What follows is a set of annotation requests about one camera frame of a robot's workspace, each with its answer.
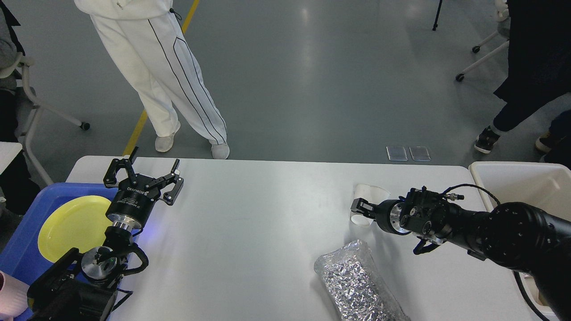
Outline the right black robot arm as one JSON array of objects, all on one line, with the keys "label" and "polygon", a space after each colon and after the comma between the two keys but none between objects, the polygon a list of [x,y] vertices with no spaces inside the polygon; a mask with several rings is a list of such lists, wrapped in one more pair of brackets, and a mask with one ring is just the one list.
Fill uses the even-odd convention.
[{"label": "right black robot arm", "polygon": [[498,202],[488,213],[463,209],[455,204],[461,199],[453,187],[441,193],[422,187],[379,204],[356,197],[351,210],[385,232],[416,236],[416,255],[450,242],[469,256],[530,274],[556,317],[568,321],[570,222],[523,202]]}]

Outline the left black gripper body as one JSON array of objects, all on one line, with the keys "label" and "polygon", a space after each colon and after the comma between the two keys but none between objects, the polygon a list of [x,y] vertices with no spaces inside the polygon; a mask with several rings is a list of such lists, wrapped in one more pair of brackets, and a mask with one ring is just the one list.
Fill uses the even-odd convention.
[{"label": "left black gripper body", "polygon": [[118,185],[118,191],[105,215],[112,222],[124,222],[132,228],[144,228],[153,207],[161,195],[158,187],[145,189],[151,185],[153,177],[135,175],[136,184],[126,178]]}]

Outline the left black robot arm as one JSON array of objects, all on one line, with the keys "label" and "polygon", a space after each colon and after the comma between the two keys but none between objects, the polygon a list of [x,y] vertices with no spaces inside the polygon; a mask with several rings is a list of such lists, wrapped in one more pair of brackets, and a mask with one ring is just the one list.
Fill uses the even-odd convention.
[{"label": "left black robot arm", "polygon": [[118,191],[106,209],[110,222],[104,241],[86,252],[69,249],[27,291],[32,321],[106,321],[132,291],[122,292],[125,276],[149,266],[145,252],[135,242],[158,201],[173,205],[184,179],[176,159],[169,173],[149,177],[133,169],[137,148],[128,158],[115,158],[103,177],[104,186]]}]

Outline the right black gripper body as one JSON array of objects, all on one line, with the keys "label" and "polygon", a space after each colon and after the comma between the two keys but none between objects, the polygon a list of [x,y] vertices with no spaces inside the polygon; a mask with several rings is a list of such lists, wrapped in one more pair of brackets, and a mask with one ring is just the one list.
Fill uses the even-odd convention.
[{"label": "right black gripper body", "polygon": [[394,235],[409,235],[411,231],[401,227],[400,219],[405,201],[390,199],[374,206],[374,216],[381,230]]}]

